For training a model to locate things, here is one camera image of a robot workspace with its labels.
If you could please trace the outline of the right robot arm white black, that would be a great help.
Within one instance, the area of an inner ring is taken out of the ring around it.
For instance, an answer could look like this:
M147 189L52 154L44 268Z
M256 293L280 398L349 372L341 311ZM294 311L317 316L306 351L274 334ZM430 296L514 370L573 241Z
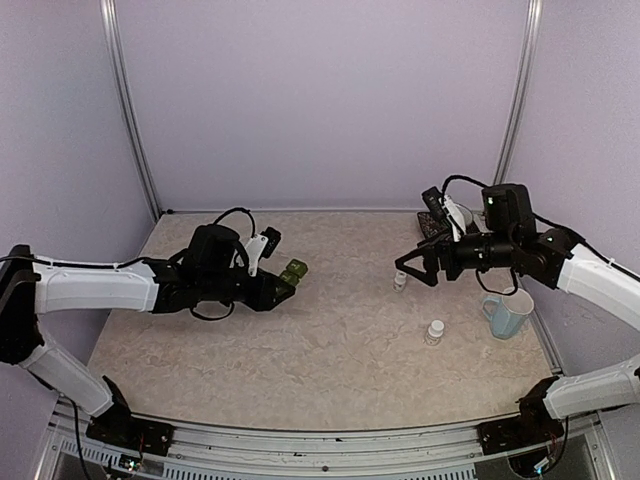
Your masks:
M397 270L434 287L443 272L449 281L463 271L482 275L506 268L512 279L580 297L633 328L639 326L639 276L596 251L580 234L533 212L522 184L482 184L486 229L468 233L454 216L445 186L422 194L435 227L417 247L395 261ZM539 381L519 401L518 415L493 425L523 444L560 436L576 414L618 408L639 401L639 358L586 374Z

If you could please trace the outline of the green pill organizer box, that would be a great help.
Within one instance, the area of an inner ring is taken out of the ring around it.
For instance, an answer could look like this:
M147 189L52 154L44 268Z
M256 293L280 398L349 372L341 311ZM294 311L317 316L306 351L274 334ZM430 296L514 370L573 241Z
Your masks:
M296 287L307 273L308 266L305 262L298 259L291 259L280 273L279 278L287 285Z

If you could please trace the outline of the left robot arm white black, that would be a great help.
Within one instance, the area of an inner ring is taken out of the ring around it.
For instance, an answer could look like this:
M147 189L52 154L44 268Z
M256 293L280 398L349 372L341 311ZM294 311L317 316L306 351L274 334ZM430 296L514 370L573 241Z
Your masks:
M308 271L291 260L278 275L260 268L281 240L278 230L253 230L243 241L220 220L198 226L189 245L168 259L138 257L124 263L72 263L34 255L16 245L1 260L1 361L27 370L72 400L92 420L89 434L131 445L149 441L145 421L133 416L116 384L88 368L38 326L57 311L132 310L194 318L202 302L228 309L243 304L273 310L291 298Z

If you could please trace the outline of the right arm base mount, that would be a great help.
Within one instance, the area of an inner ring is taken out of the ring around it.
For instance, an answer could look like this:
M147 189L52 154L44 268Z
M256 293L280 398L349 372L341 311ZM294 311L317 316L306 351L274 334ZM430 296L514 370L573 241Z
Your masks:
M482 422L476 427L484 455L493 455L534 446L564 435L562 421L538 423L523 420L521 416Z

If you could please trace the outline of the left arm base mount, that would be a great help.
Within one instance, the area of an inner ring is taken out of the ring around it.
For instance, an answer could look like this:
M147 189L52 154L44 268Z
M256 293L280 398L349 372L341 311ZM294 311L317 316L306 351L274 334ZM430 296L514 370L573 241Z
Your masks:
M175 427L165 422L135 416L102 415L90 420L86 435L112 446L165 457L174 431Z

